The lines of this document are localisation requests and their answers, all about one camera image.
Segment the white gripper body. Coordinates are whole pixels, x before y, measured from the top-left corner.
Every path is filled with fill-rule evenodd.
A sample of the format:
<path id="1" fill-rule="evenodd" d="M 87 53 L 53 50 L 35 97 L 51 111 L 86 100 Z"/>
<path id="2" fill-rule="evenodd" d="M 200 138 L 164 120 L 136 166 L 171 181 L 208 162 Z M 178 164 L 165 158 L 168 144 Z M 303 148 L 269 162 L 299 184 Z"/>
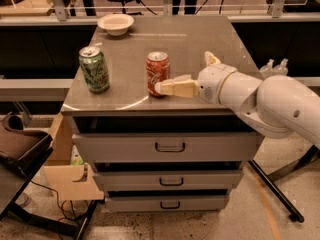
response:
<path id="1" fill-rule="evenodd" d="M 226 64 L 213 64 L 207 66 L 198 75 L 199 94 L 207 102 L 219 103 L 219 92 L 224 81 L 237 69 Z"/>

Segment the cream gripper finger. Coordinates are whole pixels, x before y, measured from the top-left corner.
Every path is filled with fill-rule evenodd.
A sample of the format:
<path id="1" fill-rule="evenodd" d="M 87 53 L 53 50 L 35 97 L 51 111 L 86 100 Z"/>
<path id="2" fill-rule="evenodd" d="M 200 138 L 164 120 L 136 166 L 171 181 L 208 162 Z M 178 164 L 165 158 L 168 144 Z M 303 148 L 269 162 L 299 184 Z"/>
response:
<path id="1" fill-rule="evenodd" d="M 219 58 L 217 58 L 212 52 L 210 51 L 206 51 L 204 53 L 204 57 L 205 57 L 205 63 L 207 66 L 210 65 L 215 65 L 215 64 L 220 64 L 221 61 Z"/>
<path id="2" fill-rule="evenodd" d="M 161 95 L 193 98 L 199 94 L 198 81 L 190 74 L 167 79 L 155 84 L 155 91 Z"/>

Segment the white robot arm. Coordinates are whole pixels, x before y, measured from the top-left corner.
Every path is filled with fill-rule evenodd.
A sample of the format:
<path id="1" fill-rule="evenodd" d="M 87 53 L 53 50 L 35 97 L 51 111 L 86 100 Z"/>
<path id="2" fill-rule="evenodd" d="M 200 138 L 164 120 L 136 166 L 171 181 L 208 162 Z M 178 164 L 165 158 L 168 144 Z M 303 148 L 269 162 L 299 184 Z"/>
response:
<path id="1" fill-rule="evenodd" d="M 155 90 L 169 96 L 200 96 L 227 107 L 266 137 L 285 138 L 296 132 L 320 148 L 320 97 L 291 77 L 261 80 L 232 66 L 208 62 L 196 80 L 182 75 L 156 83 Z"/>

